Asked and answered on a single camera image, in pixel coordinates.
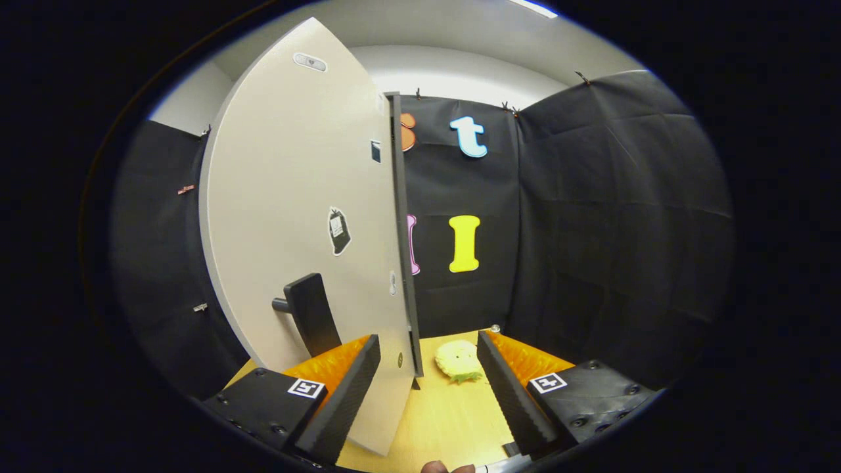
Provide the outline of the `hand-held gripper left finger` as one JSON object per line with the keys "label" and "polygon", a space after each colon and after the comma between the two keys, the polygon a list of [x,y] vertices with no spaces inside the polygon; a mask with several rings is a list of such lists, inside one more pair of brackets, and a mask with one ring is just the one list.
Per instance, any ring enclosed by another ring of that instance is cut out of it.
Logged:
{"label": "hand-held gripper left finger", "polygon": [[335,465],[380,359],[379,337],[362,336],[283,373],[252,369],[200,406],[273,454]]}

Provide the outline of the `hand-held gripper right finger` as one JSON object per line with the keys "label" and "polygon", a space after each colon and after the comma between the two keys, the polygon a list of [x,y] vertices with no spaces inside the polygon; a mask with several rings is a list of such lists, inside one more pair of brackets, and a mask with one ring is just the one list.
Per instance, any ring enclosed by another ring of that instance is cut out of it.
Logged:
{"label": "hand-held gripper right finger", "polygon": [[534,461],[605,437],[660,395],[598,359],[574,365],[491,330],[477,341],[516,448]]}

